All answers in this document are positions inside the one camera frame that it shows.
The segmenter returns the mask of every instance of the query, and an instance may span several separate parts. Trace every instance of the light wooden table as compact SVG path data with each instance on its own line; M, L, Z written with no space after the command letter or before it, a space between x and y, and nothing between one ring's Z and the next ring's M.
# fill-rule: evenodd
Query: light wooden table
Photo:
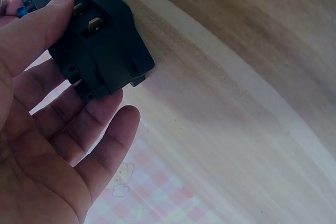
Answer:
M336 0L125 0L139 136L223 223L336 223Z

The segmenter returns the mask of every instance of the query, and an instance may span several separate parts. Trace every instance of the wood grain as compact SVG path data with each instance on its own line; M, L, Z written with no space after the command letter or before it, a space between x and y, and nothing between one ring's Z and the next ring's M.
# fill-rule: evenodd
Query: wood grain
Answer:
M335 223L336 0L124 1L139 136L221 223Z

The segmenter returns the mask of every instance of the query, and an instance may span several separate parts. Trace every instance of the metal terminal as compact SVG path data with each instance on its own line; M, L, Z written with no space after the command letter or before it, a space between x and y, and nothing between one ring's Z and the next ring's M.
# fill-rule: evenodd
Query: metal terminal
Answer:
M73 8L74 16L80 16L87 10L86 5L83 3L79 3L78 5L75 5Z
M88 26L88 30L89 33L93 33L95 31L98 31L102 26L103 26L104 22L101 18L94 18L92 20L89 21L89 26Z

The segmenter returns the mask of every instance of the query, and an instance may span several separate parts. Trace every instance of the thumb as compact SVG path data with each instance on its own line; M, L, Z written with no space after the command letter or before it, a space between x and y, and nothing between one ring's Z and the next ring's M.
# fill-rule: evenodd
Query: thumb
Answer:
M73 7L74 0L51 0L46 7L0 28L0 64L12 77L62 36Z

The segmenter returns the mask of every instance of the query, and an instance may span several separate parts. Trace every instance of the finger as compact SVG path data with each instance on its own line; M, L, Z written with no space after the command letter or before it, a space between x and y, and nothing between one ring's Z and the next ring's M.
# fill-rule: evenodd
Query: finger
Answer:
M12 2L10 2L8 4L5 15L7 15L7 16L17 16L17 10L20 7L23 7L22 0L13 0Z
M30 111L64 80L55 61L49 59L13 78L14 97Z
M105 129L122 100L122 91L90 102L78 117L50 142L56 152L75 166Z
M9 23L18 20L18 17L15 16L3 16L0 18L0 27L3 27L5 25L8 25Z
M140 114L136 108L123 107L113 118L97 147L75 166L90 190L92 202L101 194L125 158L139 120Z
M48 6L32 12L0 29L0 63L17 76L66 30L74 0L52 0Z
M33 114L33 119L43 136L50 139L64 130L84 106L74 87L70 86L58 98Z
M9 5L9 0L0 0L0 17L6 13L6 8Z

